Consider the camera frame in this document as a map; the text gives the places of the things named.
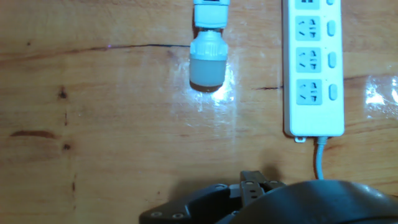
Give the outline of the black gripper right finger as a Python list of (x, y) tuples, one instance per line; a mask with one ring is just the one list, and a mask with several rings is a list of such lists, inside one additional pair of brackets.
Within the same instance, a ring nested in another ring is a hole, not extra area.
[(266, 190), (270, 191), (279, 187), (284, 187), (286, 186), (285, 183), (277, 181), (277, 180), (268, 180), (266, 181)]

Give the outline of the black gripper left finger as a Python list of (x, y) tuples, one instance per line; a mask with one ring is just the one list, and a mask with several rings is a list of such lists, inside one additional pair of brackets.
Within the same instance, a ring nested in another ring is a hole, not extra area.
[(242, 171), (240, 183), (213, 184), (171, 200), (139, 216), (140, 224), (228, 223), (240, 210), (267, 192), (259, 171)]

